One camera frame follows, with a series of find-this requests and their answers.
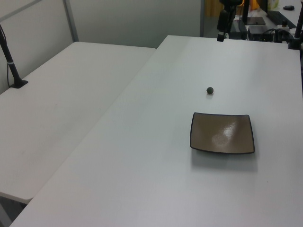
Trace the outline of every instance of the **white wall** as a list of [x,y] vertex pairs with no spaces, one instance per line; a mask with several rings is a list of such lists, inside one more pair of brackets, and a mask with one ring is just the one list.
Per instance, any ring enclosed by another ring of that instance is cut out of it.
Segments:
[[167,35],[200,35],[201,0],[69,0],[69,3],[82,42],[157,48]]
[[[72,43],[62,0],[42,0],[0,24],[21,78]],[[6,59],[0,49],[0,94],[6,89]]]
[[0,0],[0,18],[24,7],[35,0]]

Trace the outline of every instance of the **small ball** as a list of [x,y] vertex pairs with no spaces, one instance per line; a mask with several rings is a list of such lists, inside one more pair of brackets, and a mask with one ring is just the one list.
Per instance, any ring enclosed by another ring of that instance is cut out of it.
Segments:
[[214,92],[214,89],[212,87],[209,87],[206,91],[209,95],[211,95]]

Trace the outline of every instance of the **white desk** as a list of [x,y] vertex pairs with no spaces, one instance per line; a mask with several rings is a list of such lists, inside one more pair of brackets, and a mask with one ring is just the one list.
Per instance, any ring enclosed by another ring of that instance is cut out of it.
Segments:
[[[194,112],[249,114],[256,153],[192,150]],[[302,138],[298,51],[168,36],[12,227],[301,226]]]
[[0,96],[0,196],[28,203],[155,49],[74,43]]

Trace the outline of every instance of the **black pole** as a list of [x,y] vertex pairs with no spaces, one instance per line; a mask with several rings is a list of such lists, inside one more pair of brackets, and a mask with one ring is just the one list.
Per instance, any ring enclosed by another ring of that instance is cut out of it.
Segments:
[[14,88],[23,87],[28,82],[26,80],[22,80],[20,78],[19,74],[18,74],[15,63],[13,61],[13,58],[10,55],[9,48],[8,48],[8,45],[7,45],[7,42],[6,42],[6,37],[5,37],[4,31],[1,27],[1,25],[0,25],[0,45],[1,45],[1,48],[2,48],[3,53],[5,55],[7,64],[9,65],[10,71],[13,74],[13,77],[14,77],[14,80],[15,80],[15,83],[13,85],[11,85],[11,87],[14,87]]
[[301,0],[301,12],[297,24],[297,28],[295,30],[294,39],[288,44],[288,48],[292,50],[301,50],[301,31],[303,25],[303,2]]
[[247,17],[248,17],[249,7],[250,7],[250,1],[249,0],[245,0],[244,1],[244,5],[243,5],[243,14],[242,14],[242,20],[243,20],[244,24],[247,23]]

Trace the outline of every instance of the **square plate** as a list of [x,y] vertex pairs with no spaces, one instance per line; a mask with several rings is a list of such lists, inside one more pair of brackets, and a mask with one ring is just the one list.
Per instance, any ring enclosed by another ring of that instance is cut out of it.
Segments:
[[255,144],[250,117],[194,113],[190,130],[190,147],[225,154],[254,153]]

